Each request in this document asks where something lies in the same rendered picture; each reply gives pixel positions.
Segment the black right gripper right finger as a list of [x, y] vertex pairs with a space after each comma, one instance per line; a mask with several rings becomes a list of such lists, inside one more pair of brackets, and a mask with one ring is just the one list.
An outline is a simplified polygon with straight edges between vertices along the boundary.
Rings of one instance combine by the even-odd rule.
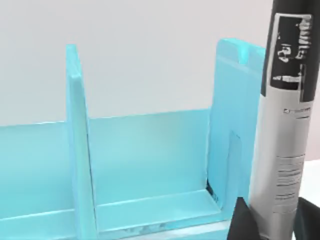
[[320, 240], [320, 207], [299, 197], [293, 232], [295, 240]]

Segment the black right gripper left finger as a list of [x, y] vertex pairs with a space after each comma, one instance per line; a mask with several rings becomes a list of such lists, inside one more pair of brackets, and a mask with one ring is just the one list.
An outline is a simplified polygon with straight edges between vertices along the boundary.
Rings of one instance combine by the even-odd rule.
[[226, 240], [261, 240], [257, 222], [243, 197], [238, 197]]

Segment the black and silver bottle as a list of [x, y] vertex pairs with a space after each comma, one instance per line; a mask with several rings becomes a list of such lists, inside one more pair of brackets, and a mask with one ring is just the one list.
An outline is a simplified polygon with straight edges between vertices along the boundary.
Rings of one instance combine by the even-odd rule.
[[248, 205], [262, 240], [291, 240], [320, 66], [320, 0], [273, 0]]

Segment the light blue rack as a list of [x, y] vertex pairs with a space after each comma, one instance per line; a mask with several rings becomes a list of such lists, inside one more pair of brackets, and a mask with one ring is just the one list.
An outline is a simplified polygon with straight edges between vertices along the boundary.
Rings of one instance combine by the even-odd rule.
[[69, 44], [67, 120], [0, 126], [0, 240], [227, 240], [248, 198], [264, 58], [223, 38], [209, 108], [89, 118]]

